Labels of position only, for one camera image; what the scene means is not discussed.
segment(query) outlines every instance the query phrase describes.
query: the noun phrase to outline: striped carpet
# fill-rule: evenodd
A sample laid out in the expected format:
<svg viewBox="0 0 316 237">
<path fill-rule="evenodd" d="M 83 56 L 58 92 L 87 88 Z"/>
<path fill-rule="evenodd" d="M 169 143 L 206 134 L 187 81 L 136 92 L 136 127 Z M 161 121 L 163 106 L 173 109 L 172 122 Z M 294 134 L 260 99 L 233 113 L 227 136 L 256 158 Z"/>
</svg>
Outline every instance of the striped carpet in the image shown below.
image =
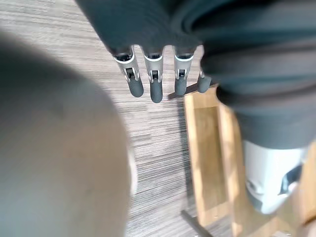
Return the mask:
<svg viewBox="0 0 316 237">
<path fill-rule="evenodd" d="M 164 50 L 164 99 L 154 104 L 139 47 L 136 56 L 145 92 L 134 98 L 115 61 L 73 0 L 0 0 L 0 27 L 95 80 L 117 105 L 134 148 L 139 178 L 127 235 L 195 236 L 180 217 L 182 209 L 193 215 L 196 211 L 183 100 L 166 99 L 174 91 L 172 48 Z M 197 81 L 201 56 L 202 48 L 198 48 L 188 85 Z M 230 237 L 229 221 L 229 217 L 219 220 L 208 230 L 215 237 Z"/>
</svg>

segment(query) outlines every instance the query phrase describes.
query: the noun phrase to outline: white robot part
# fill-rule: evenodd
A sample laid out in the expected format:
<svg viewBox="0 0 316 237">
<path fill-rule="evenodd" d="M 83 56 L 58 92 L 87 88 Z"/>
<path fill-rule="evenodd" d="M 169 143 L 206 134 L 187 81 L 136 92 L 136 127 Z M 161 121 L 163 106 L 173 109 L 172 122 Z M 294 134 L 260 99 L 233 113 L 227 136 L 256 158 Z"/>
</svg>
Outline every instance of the white robot part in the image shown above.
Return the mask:
<svg viewBox="0 0 316 237">
<path fill-rule="evenodd" d="M 246 192 L 256 210 L 271 214 L 293 193 L 307 150 L 270 149 L 243 141 Z"/>
</svg>

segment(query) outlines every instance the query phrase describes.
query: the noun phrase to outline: blurry gray object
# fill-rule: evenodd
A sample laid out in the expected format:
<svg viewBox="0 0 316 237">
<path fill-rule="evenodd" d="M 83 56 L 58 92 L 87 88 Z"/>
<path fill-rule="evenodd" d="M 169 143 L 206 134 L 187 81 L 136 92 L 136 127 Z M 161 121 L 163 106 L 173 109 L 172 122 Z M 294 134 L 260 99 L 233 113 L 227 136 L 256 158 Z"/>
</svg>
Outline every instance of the blurry gray object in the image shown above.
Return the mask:
<svg viewBox="0 0 316 237">
<path fill-rule="evenodd" d="M 3 32 L 0 71 L 0 236 L 124 236 L 135 169 L 109 97 Z"/>
</svg>

